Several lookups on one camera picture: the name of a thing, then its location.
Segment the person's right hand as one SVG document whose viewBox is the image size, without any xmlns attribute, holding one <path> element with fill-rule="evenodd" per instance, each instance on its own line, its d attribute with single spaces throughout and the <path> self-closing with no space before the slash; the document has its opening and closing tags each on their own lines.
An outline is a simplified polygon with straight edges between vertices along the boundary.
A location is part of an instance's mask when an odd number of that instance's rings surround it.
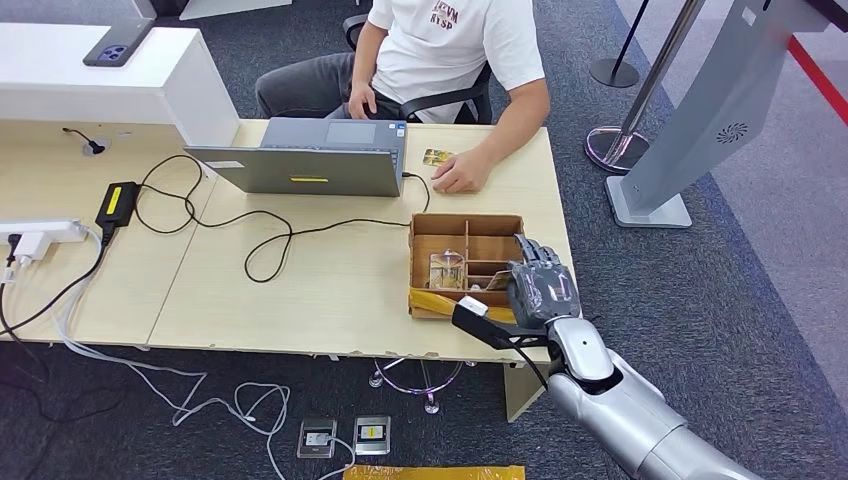
<svg viewBox="0 0 848 480">
<path fill-rule="evenodd" d="M 351 84 L 348 112 L 352 119 L 376 119 L 378 106 L 376 95 L 367 81 L 354 80 Z"/>
</svg>

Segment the person's left hand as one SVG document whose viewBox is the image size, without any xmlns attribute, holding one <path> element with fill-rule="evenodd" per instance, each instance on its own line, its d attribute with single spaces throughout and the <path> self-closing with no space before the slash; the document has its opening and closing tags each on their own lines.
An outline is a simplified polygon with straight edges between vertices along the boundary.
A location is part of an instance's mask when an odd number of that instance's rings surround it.
<svg viewBox="0 0 848 480">
<path fill-rule="evenodd" d="M 446 194 L 479 192 L 495 161 L 478 148 L 452 155 L 432 175 L 432 187 Z"/>
</svg>

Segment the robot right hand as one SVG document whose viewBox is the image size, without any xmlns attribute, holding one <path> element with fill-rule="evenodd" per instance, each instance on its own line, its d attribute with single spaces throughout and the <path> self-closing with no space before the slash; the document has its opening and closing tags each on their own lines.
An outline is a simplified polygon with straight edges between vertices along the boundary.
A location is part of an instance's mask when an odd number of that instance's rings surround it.
<svg viewBox="0 0 848 480">
<path fill-rule="evenodd" d="M 507 295 L 516 323 L 541 329 L 560 317 L 579 317 L 581 305 L 573 275 L 556 252 L 523 234 L 514 234 L 514 239 L 523 256 L 522 261 L 509 262 Z"/>
</svg>

